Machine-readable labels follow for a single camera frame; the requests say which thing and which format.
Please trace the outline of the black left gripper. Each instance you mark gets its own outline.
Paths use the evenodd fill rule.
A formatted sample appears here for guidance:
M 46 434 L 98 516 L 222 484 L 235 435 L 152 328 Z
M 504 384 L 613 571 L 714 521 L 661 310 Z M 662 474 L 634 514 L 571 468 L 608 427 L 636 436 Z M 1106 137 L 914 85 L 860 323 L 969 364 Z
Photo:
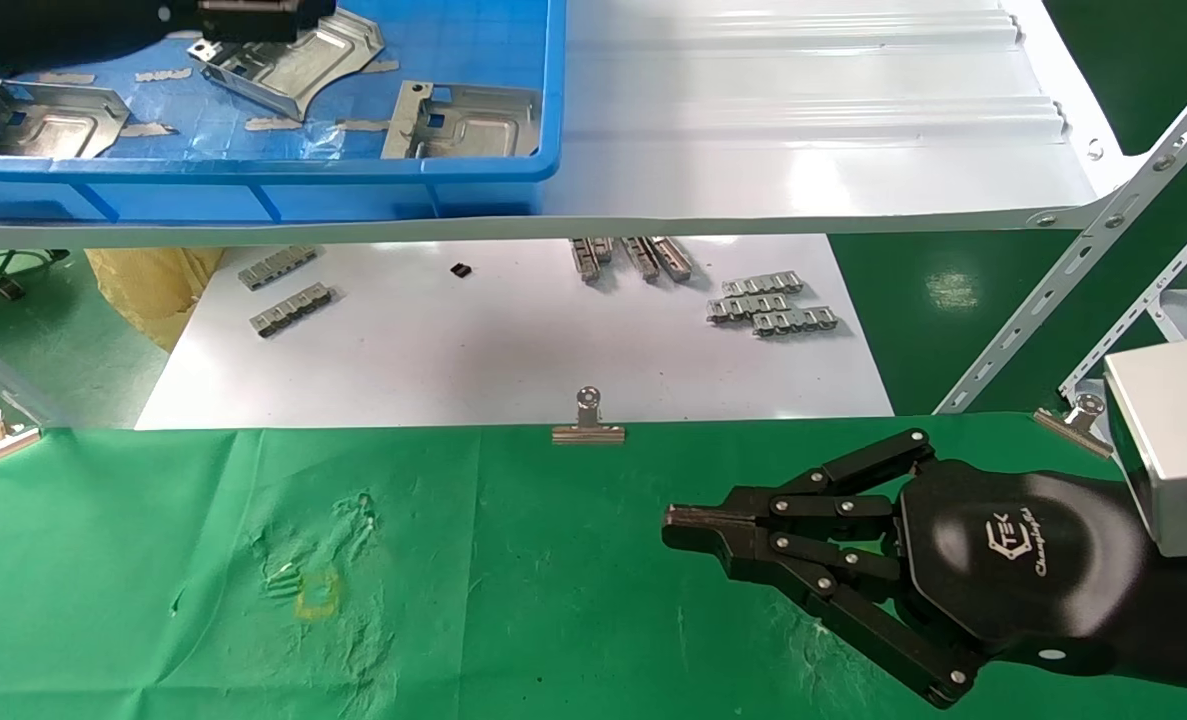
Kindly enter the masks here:
M 135 55 L 183 28 L 208 42 L 293 42 L 336 1 L 0 1 L 0 77 Z

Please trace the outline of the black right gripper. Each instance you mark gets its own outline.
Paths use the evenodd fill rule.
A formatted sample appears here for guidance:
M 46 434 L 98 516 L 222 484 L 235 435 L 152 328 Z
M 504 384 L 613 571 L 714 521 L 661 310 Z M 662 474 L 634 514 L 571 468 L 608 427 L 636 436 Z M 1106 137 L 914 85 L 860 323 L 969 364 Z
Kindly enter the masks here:
M 731 488 L 716 506 L 672 505 L 664 542 L 715 556 L 734 582 L 775 588 L 909 692 L 950 708 L 972 692 L 980 660 L 937 646 L 868 600 L 829 565 L 834 544 L 764 529 L 890 518 L 893 501 L 872 489 L 933 460 L 927 432 L 896 433 L 781 486 Z M 933 461 L 900 489 L 899 515 L 910 584 L 976 654 L 1069 675 L 1119 669 L 1119 616 L 1154 559 L 1123 484 Z

